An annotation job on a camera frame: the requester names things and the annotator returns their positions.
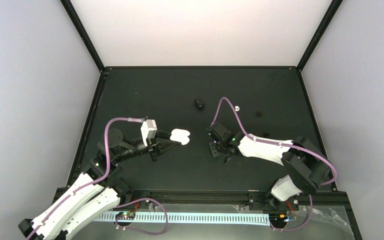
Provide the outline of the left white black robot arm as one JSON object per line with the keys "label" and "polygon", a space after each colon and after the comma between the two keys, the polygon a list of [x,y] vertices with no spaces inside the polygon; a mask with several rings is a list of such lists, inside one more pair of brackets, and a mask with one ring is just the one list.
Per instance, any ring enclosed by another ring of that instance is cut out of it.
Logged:
{"label": "left white black robot arm", "polygon": [[98,154],[75,182],[43,213],[18,224],[23,236],[27,240],[71,240],[104,212],[133,200],[133,188],[121,177],[121,162],[146,154],[155,161],[190,141],[190,132],[178,128],[165,132],[151,127],[141,134],[127,140],[119,129],[109,128]]}

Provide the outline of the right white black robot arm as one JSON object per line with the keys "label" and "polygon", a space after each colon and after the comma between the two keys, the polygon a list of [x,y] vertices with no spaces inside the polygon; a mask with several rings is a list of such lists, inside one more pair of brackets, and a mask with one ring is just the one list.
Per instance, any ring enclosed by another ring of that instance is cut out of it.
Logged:
{"label": "right white black robot arm", "polygon": [[332,164],[306,138],[274,140],[244,132],[234,133],[220,123],[208,130],[209,143],[214,157],[225,156],[227,163],[233,156],[258,158],[284,167],[286,175],[275,181],[266,193],[265,204],[279,209],[290,197],[315,194],[325,184]]}

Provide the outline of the white earbud charging case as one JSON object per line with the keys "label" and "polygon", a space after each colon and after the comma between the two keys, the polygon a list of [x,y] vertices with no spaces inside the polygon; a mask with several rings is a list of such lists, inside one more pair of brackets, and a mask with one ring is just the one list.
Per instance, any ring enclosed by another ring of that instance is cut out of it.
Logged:
{"label": "white earbud charging case", "polygon": [[171,131],[169,139],[171,141],[179,142],[184,146],[190,142],[190,134],[191,133],[186,129],[175,128]]}

